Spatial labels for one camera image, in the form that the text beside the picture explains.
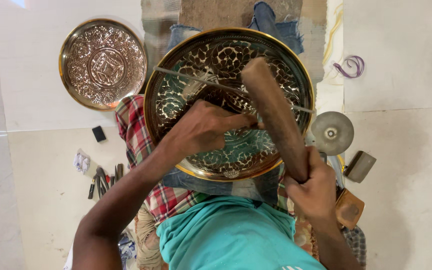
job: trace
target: tool handle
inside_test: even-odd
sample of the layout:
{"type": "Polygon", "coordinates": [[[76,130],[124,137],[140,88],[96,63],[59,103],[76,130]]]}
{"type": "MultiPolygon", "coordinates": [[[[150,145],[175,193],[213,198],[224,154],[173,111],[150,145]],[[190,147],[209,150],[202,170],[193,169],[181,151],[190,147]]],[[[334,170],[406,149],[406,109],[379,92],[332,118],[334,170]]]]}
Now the tool handle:
{"type": "Polygon", "coordinates": [[[88,199],[93,199],[93,193],[95,191],[95,183],[92,182],[91,185],[89,186],[89,195],[88,195],[88,199]]]}
{"type": "Polygon", "coordinates": [[[251,60],[244,67],[242,78],[289,175],[298,183],[305,183],[308,181],[309,167],[303,136],[290,104],[265,59],[260,57],[251,60]]]}

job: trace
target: brass plate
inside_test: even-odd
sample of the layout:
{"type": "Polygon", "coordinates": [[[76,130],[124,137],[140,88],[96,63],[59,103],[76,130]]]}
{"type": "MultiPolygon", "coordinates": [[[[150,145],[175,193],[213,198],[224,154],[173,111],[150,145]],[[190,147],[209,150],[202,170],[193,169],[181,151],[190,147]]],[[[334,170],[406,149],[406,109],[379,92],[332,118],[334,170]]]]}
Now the brass plate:
{"type": "Polygon", "coordinates": [[[147,58],[138,37],[125,25],[95,19],[68,35],[59,54],[59,75],[76,101],[97,111],[113,111],[139,93],[147,58]]]}
{"type": "MultiPolygon", "coordinates": [[[[313,110],[313,86],[307,70],[286,45],[259,31],[220,28],[202,32],[168,52],[158,66],[245,91],[241,70],[256,57],[266,57],[286,99],[313,110]]],[[[153,143],[159,141],[197,99],[209,101],[233,113],[249,110],[248,100],[214,86],[154,71],[146,87],[144,117],[153,143]]],[[[311,114],[293,110],[305,133],[311,114]]],[[[267,131],[249,130],[225,134],[224,149],[186,157],[178,169],[213,181],[237,181],[266,173],[281,164],[267,131]]]]}

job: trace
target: white cloth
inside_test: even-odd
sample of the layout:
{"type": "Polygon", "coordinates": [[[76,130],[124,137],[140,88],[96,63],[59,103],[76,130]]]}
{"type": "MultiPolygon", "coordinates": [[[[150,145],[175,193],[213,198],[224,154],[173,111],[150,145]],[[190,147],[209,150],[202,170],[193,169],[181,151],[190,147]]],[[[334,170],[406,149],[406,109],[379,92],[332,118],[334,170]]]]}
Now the white cloth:
{"type": "Polygon", "coordinates": [[[85,156],[78,152],[76,156],[74,156],[74,161],[72,162],[72,165],[76,167],[76,170],[78,172],[82,172],[82,174],[84,175],[89,169],[90,162],[91,159],[88,156],[85,156]]]}

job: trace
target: denim cloth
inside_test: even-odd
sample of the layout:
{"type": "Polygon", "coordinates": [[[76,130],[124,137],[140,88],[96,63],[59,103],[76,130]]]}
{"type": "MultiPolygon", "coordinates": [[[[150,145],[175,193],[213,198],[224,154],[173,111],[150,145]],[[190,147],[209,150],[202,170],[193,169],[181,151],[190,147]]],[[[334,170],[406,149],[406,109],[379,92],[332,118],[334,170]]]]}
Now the denim cloth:
{"type": "MultiPolygon", "coordinates": [[[[276,16],[273,9],[263,1],[254,4],[254,15],[248,28],[261,31],[281,40],[293,52],[300,54],[303,49],[303,37],[298,31],[298,20],[275,22],[276,16]]],[[[183,40],[202,31],[191,26],[175,24],[171,26],[171,38],[169,39],[168,52],[183,40]]],[[[278,202],[278,182],[283,165],[273,170],[243,181],[215,182],[202,181],[177,168],[173,168],[163,177],[163,185],[166,187],[180,187],[210,195],[233,195],[249,198],[268,204],[278,202]]]]}

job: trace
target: checkered lungi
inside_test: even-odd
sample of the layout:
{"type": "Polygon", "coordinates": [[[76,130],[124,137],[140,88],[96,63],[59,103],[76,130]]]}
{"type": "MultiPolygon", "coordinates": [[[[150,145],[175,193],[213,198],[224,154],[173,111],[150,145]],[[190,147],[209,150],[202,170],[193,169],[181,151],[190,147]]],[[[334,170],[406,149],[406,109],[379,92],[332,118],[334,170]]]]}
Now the checkered lungi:
{"type": "MultiPolygon", "coordinates": [[[[129,166],[135,168],[151,154],[155,148],[146,128],[143,112],[144,95],[125,97],[116,108],[116,120],[119,135],[126,142],[126,156],[129,166]]],[[[294,204],[288,199],[283,180],[283,170],[279,172],[278,203],[273,207],[279,211],[294,215],[294,204]]],[[[148,211],[153,215],[156,226],[167,218],[187,211],[191,206],[206,200],[209,194],[156,185],[144,201],[148,211]]]]}

